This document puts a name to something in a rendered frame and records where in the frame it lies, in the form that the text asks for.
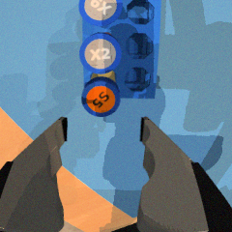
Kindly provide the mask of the blue tube rack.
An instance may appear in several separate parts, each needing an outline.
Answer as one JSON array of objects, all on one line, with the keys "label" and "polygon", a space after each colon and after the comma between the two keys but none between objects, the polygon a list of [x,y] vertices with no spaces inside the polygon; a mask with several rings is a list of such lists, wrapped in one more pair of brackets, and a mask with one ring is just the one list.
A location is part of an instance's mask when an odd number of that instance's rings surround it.
[{"label": "blue tube rack", "polygon": [[109,32],[122,49],[121,62],[113,70],[121,99],[154,99],[160,47],[161,0],[122,1],[123,10],[111,24],[95,26],[82,18],[82,41],[95,33]]}]

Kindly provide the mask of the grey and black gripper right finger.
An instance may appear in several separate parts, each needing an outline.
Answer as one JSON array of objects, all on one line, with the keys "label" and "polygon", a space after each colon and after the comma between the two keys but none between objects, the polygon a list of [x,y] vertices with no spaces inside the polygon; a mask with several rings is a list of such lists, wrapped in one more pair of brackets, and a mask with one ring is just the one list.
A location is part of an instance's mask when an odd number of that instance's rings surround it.
[{"label": "grey and black gripper right finger", "polygon": [[232,208],[198,162],[148,117],[141,117],[140,141],[149,176],[138,206],[140,232],[232,232]]}]

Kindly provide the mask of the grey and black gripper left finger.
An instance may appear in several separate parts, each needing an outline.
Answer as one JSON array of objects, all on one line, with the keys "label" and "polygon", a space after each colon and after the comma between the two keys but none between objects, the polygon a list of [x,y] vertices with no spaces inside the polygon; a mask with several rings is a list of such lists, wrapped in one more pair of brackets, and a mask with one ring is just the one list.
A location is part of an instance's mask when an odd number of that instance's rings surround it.
[{"label": "grey and black gripper left finger", "polygon": [[68,119],[60,117],[2,166],[0,232],[59,232],[64,227],[56,174],[67,132]]}]

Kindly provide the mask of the blue bench mat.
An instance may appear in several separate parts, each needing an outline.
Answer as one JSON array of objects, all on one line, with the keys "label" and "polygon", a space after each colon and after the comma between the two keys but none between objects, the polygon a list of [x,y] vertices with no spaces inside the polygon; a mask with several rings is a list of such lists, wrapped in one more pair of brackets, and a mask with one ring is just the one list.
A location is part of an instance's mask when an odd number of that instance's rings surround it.
[{"label": "blue bench mat", "polygon": [[232,208],[232,0],[161,0],[154,99],[88,113],[79,0],[0,0],[0,107],[33,140],[67,117],[62,166],[132,218],[148,117],[198,162]]}]

